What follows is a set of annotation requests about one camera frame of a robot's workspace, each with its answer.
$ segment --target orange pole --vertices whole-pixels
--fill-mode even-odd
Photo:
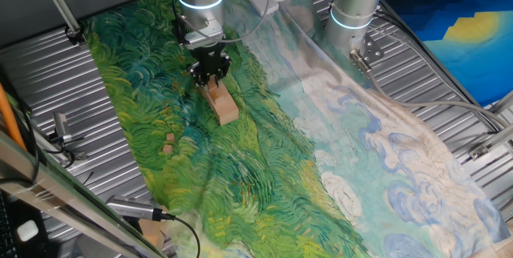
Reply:
[[[16,142],[16,144],[26,151],[22,134],[19,131],[18,123],[16,123],[16,118],[14,117],[13,108],[9,103],[6,92],[3,90],[2,84],[0,84],[0,110],[2,111],[3,118],[6,121],[10,137]]]

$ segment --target metal bracket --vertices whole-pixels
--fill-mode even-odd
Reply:
[[[71,142],[73,135],[71,134],[70,127],[68,126],[66,115],[54,112],[54,121],[56,139],[62,144]]]
[[[73,155],[75,155],[75,160],[77,160],[77,161],[85,161],[85,160],[87,160],[87,155],[86,155],[86,152],[84,152],[84,151],[73,152]]]
[[[513,155],[513,125],[502,129],[499,133],[493,135],[485,142],[481,143],[477,148],[468,154],[473,160],[479,159],[481,156],[492,152],[497,147],[504,145],[506,149]]]
[[[488,154],[488,153],[490,153],[490,151],[488,150],[488,147],[485,146],[485,145],[481,145],[481,146],[477,147],[476,149],[474,149],[473,151],[471,151],[469,153],[469,155],[471,156],[471,158],[473,160],[477,160],[482,155],[485,155],[485,154]]]
[[[207,27],[201,30],[202,34],[213,39],[222,39],[224,37],[223,27],[217,20],[213,19],[211,21],[207,21],[206,25]],[[195,50],[199,47],[211,46],[216,43],[195,31],[187,33],[184,38],[188,42],[188,44],[185,45],[188,50]]]
[[[377,62],[385,56],[382,48],[370,37],[369,33],[366,33],[363,47],[362,57],[369,64]]]

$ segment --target small wooden cube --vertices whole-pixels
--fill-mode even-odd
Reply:
[[[166,136],[166,140],[167,140],[168,142],[174,143],[174,142],[175,142],[175,134],[173,134],[173,133],[169,133],[169,134]]]
[[[217,120],[221,126],[239,119],[239,108],[237,108],[233,97],[228,93],[222,81],[219,81],[219,87],[215,91],[205,91],[202,89],[201,92],[207,99],[208,105],[210,105],[214,114],[216,114]],[[212,93],[216,95],[219,94],[217,100],[213,97]]]
[[[164,145],[164,148],[162,148],[162,152],[164,152],[166,154],[171,154],[173,152],[173,146]]]
[[[161,232],[163,224],[165,224],[163,221],[157,222],[146,219],[141,219],[139,221],[139,226],[141,227],[141,230],[143,230],[144,238],[150,241],[150,243],[152,243],[158,249],[162,249],[166,238]]]

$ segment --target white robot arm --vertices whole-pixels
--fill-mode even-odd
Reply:
[[[333,0],[325,33],[345,56],[360,51],[366,44],[366,32],[380,0]]]
[[[198,61],[191,65],[189,73],[199,86],[206,85],[211,76],[215,76],[216,80],[222,79],[230,64],[229,57],[223,53],[224,43],[219,42],[224,37],[223,0],[178,1],[183,17],[178,19],[175,32],[179,41]]]

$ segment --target metal rail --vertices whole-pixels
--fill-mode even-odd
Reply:
[[[166,257],[60,165],[47,160],[46,165],[40,163],[33,187],[5,183],[0,188],[126,257],[137,258],[137,252]],[[0,132],[0,176],[29,179],[33,170],[34,157]]]

